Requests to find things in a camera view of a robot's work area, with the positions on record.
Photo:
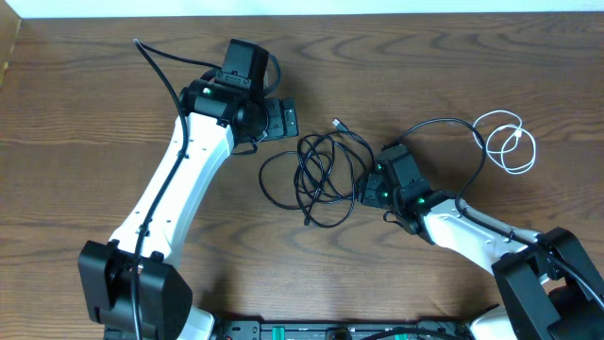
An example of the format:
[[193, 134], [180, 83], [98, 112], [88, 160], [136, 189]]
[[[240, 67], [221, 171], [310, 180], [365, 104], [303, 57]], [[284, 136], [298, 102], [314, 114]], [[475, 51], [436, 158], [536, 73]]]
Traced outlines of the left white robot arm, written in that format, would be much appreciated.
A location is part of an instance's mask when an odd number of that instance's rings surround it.
[[87, 242], [77, 266], [91, 321], [107, 339], [212, 337], [215, 317], [193, 304], [177, 269], [196, 211], [222, 163], [238, 145], [298, 133], [294, 101], [273, 97], [277, 58], [245, 40], [229, 42], [222, 65], [180, 92], [170, 144], [135, 208], [106, 243]]

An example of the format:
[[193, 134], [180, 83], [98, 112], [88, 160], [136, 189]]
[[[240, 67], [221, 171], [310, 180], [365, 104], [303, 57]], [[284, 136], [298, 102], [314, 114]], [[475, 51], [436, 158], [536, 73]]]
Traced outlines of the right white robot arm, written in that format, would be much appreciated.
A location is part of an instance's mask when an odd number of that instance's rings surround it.
[[495, 278], [503, 303], [470, 322], [471, 338], [602, 338], [603, 279], [571, 231], [513, 227], [432, 189], [402, 144], [383, 148], [375, 158], [358, 200]]

